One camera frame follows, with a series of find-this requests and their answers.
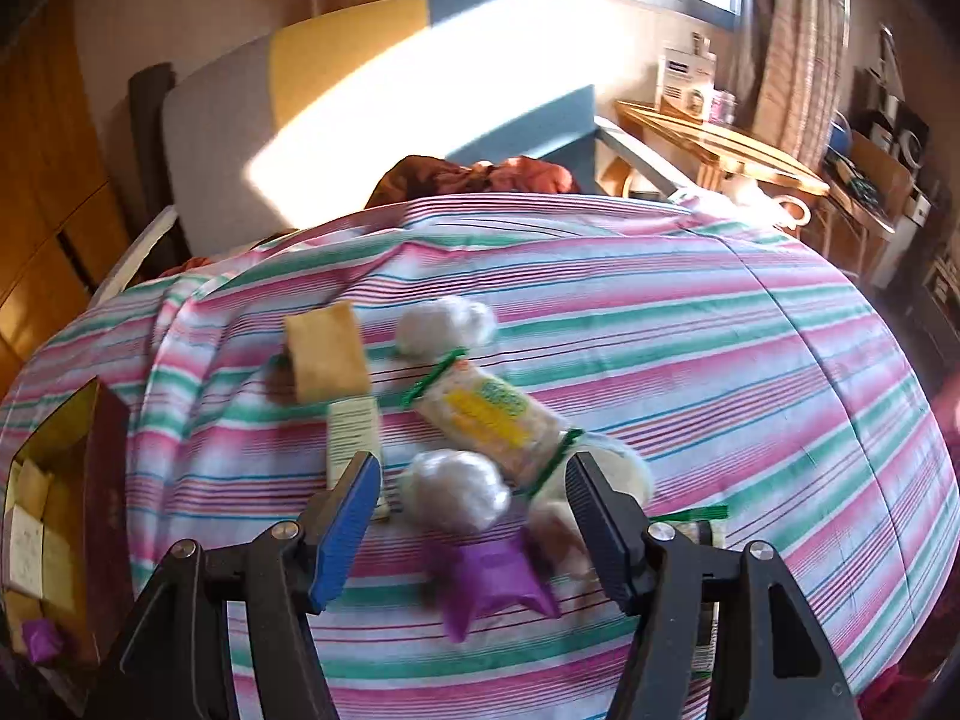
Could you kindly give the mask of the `white cotton ball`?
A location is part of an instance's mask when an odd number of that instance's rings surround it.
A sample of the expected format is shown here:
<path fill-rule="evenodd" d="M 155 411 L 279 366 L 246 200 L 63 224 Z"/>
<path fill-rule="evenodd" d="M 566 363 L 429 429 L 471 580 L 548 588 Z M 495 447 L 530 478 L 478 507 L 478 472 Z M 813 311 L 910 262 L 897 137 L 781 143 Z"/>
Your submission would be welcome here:
<path fill-rule="evenodd" d="M 421 527 L 478 535 L 505 515 L 511 489 L 493 460 L 469 450 L 421 452 L 398 477 L 404 512 Z"/>
<path fill-rule="evenodd" d="M 493 340 L 498 320 L 488 305 L 462 296 L 420 302 L 395 324 L 395 346 L 402 356 L 442 358 L 456 349 L 482 348 Z"/>

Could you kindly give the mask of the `tan sponge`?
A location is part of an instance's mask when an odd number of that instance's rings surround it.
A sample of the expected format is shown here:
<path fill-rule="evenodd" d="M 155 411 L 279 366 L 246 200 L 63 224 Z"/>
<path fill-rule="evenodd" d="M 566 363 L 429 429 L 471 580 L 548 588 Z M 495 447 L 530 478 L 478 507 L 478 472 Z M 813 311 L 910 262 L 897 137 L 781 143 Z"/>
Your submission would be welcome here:
<path fill-rule="evenodd" d="M 283 325 L 301 405 L 371 393 L 361 327 L 348 301 L 286 316 Z"/>

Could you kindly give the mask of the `yellow green snack packet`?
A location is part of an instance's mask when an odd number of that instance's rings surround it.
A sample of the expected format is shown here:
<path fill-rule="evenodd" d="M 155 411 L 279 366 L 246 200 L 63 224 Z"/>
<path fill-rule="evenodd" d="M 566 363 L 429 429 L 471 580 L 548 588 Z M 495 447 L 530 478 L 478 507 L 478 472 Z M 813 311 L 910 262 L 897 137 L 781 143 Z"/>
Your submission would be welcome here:
<path fill-rule="evenodd" d="M 464 348 L 451 351 L 410 388 L 404 406 L 459 449 L 494 461 L 529 496 L 584 434 L 537 398 L 477 366 Z"/>

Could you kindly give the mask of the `pale yellow sponge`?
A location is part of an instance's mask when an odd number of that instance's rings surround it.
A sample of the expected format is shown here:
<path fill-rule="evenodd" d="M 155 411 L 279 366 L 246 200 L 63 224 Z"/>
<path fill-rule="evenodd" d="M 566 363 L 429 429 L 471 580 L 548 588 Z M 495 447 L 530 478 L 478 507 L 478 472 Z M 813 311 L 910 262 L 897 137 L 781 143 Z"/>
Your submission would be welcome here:
<path fill-rule="evenodd" d="M 52 475 L 32 460 L 16 463 L 14 471 L 14 504 L 21 507 L 26 514 L 41 520 L 49 497 Z"/>

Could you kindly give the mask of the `striped pink green bedsheet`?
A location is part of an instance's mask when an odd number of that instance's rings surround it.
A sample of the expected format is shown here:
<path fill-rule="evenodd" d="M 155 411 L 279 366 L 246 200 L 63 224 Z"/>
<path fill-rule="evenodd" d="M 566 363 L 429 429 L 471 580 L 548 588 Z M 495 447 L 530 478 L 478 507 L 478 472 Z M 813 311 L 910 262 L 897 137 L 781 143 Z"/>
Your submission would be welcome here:
<path fill-rule="evenodd" d="M 958 486 L 895 335 L 796 239 L 683 206 L 475 195 L 361 211 L 129 289 L 32 356 L 2 449 L 89 379 L 127 405 L 128 561 L 238 543 L 324 483 L 325 410 L 296 399 L 286 317 L 336 302 L 361 327 L 384 475 L 441 442 L 405 406 L 395 346 L 444 296 L 498 320 L 483 367 L 651 466 L 651 511 L 721 507 L 732 548 L 773 544 L 853 691 L 931 621 L 958 546 Z"/>

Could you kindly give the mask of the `gold metal tin box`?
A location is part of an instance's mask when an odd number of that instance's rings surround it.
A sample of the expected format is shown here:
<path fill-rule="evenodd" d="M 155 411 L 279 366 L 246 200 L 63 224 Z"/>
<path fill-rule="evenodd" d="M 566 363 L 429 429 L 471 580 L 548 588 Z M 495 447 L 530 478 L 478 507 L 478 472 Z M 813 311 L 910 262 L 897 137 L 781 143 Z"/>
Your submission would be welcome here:
<path fill-rule="evenodd" d="M 2 610 L 13 647 L 26 655 L 21 626 L 45 617 L 64 639 L 51 667 L 85 681 L 106 658 L 132 610 L 125 472 L 128 406 L 101 380 L 83 383 L 26 437 L 8 462 L 3 500 Z M 14 465 L 32 460 L 52 475 L 44 516 L 44 594 L 9 587 L 3 569 L 5 518 Z"/>

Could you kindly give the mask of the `small purple packet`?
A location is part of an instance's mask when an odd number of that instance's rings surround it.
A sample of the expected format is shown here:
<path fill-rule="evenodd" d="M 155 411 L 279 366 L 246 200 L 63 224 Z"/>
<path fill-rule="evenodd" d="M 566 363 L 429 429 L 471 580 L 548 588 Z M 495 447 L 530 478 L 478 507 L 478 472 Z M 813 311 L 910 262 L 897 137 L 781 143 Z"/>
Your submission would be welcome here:
<path fill-rule="evenodd" d="M 26 645 L 26 655 L 36 667 L 55 663 L 64 653 L 64 639 L 50 619 L 31 619 L 21 626 L 21 635 Z"/>

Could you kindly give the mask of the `white foam strip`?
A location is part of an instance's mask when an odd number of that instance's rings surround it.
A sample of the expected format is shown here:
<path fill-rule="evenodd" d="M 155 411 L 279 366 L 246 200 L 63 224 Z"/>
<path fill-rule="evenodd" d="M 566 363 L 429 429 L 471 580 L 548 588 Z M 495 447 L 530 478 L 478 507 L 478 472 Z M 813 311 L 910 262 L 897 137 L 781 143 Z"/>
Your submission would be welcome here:
<path fill-rule="evenodd" d="M 133 277 L 140 270 L 140 266 L 148 259 L 148 255 L 155 250 L 156 245 L 161 242 L 161 239 L 171 231 L 178 221 L 179 213 L 174 205 L 167 205 L 161 213 L 158 213 L 140 232 L 137 239 L 130 244 L 124 255 L 107 273 L 107 277 L 101 281 L 98 289 L 94 291 L 93 298 L 89 301 L 89 309 L 99 307 L 99 305 L 103 305 L 123 293 L 125 288 L 132 283 Z"/>

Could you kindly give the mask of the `brown orange cloth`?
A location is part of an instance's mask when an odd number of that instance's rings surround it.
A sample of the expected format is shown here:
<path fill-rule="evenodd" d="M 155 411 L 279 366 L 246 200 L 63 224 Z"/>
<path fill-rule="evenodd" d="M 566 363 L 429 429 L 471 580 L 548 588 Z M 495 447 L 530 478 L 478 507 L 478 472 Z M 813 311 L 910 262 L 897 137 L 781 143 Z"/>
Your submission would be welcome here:
<path fill-rule="evenodd" d="M 381 177 L 366 206 L 376 208 L 428 197 L 496 192 L 579 193 L 581 187 L 566 167 L 529 156 L 462 166 L 433 156 L 409 154 Z"/>

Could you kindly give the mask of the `wooden side table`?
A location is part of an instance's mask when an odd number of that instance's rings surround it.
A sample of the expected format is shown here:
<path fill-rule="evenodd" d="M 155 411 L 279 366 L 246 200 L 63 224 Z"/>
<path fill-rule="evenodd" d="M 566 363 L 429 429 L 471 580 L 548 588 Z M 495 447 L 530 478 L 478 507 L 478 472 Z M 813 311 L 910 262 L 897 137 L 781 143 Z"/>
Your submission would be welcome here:
<path fill-rule="evenodd" d="M 617 101 L 615 114 L 623 130 L 708 190 L 719 192 L 731 176 L 811 197 L 825 197 L 830 190 L 816 172 L 793 156 L 735 128 L 687 121 L 631 101 Z"/>

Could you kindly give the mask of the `wooden wardrobe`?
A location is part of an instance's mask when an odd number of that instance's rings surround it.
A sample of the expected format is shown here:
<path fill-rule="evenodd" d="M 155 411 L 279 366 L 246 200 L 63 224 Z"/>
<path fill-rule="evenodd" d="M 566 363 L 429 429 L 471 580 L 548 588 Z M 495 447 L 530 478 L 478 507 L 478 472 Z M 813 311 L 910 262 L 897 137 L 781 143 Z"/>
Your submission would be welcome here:
<path fill-rule="evenodd" d="M 2 54 L 2 387 L 85 312 L 130 244 L 94 126 L 75 0 L 47 0 Z"/>

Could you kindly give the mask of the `white product box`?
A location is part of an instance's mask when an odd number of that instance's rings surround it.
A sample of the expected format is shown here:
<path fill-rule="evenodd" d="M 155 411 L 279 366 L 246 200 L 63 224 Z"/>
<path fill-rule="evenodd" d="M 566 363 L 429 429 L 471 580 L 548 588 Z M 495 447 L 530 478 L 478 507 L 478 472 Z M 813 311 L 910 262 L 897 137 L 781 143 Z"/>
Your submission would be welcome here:
<path fill-rule="evenodd" d="M 656 107 L 662 114 L 706 122 L 715 96 L 716 55 L 665 49 L 658 66 Z"/>

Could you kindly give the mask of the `black rolled mat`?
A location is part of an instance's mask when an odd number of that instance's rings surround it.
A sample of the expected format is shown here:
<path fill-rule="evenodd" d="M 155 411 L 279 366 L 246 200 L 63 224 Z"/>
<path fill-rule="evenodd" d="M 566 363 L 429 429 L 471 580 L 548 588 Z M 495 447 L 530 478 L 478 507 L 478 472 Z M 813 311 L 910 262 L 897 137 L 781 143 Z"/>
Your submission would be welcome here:
<path fill-rule="evenodd" d="M 163 104 L 174 86 L 176 72 L 171 62 L 150 65 L 128 78 L 130 133 L 148 221 L 172 203 L 164 151 Z"/>

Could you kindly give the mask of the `pink curtain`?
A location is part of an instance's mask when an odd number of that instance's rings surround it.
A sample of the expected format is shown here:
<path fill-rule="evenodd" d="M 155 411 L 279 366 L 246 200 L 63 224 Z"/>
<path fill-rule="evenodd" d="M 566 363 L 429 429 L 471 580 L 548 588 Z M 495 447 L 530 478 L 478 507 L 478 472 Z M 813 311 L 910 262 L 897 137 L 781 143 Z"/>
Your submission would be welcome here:
<path fill-rule="evenodd" d="M 848 0 L 745 0 L 748 130 L 809 167 L 827 151 L 850 36 Z"/>

